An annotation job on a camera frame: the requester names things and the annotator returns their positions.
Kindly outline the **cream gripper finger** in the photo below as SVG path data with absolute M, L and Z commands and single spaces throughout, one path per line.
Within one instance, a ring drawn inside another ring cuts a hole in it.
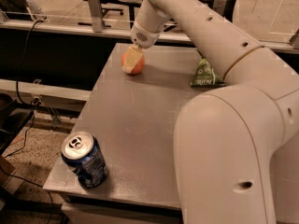
M 140 73 L 143 68 L 143 51 L 138 45 L 131 45 L 121 57 L 122 70 L 126 73 Z

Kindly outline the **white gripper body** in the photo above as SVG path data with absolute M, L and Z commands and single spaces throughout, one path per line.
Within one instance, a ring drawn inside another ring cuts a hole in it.
M 142 23 L 135 21 L 131 29 L 131 40 L 142 49 L 149 49 L 158 40 L 163 25 L 157 22 Z

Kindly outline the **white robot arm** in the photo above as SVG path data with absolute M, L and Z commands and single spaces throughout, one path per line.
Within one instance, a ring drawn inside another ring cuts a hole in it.
M 184 224 L 276 224 L 270 162 L 299 130 L 299 75 L 271 49 L 198 0 L 143 0 L 134 54 L 174 20 L 225 87 L 183 106 L 174 163 Z

